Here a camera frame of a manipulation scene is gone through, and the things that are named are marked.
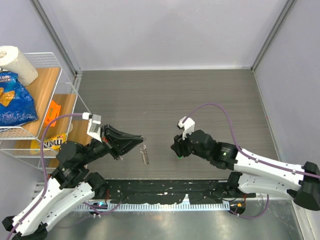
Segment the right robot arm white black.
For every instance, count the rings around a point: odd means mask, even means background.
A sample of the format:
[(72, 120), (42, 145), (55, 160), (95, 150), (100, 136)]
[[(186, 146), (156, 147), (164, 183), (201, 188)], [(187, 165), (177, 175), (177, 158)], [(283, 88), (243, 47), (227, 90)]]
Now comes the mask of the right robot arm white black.
[(176, 135), (170, 147), (181, 157), (195, 155), (221, 170), (231, 170), (226, 185), (232, 197), (266, 194), (283, 197), (305, 209), (320, 209), (320, 169), (262, 157), (234, 144), (218, 142), (202, 130)]

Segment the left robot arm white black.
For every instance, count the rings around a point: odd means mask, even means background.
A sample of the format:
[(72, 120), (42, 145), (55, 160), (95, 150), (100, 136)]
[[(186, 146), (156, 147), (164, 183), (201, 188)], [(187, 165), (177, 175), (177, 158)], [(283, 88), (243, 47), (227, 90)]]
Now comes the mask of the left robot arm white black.
[(107, 181), (97, 172), (90, 173), (87, 164), (110, 154), (119, 159), (143, 143), (141, 135), (124, 133), (110, 125), (89, 123), (89, 144), (68, 140), (57, 154), (58, 167), (46, 179), (43, 190), (15, 216), (2, 224), (9, 240), (44, 240), (48, 232), (74, 208), (90, 199), (107, 195)]

